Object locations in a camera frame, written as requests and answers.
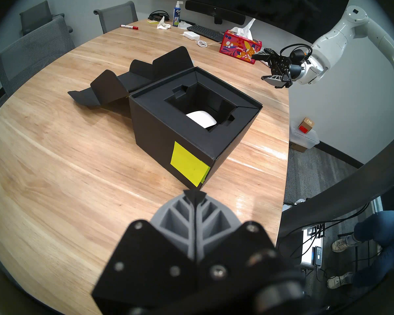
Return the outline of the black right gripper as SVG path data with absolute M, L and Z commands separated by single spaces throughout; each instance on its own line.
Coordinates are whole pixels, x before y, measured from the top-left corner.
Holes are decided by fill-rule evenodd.
M 305 55 L 278 55 L 273 49 L 264 48 L 252 55 L 252 60 L 270 65 L 271 75 L 262 76 L 261 80 L 277 89 L 289 88 L 294 81 L 305 73 Z

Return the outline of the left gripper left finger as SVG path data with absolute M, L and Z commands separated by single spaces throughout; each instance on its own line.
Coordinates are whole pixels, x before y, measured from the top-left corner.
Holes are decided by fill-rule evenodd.
M 91 293 L 101 313 L 149 313 L 197 291 L 196 193 L 128 226 Z

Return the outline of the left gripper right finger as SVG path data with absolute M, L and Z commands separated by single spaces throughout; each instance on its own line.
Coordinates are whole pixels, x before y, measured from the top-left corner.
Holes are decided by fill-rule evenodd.
M 196 190 L 196 284 L 261 285 L 283 280 L 280 256 L 263 226 Z

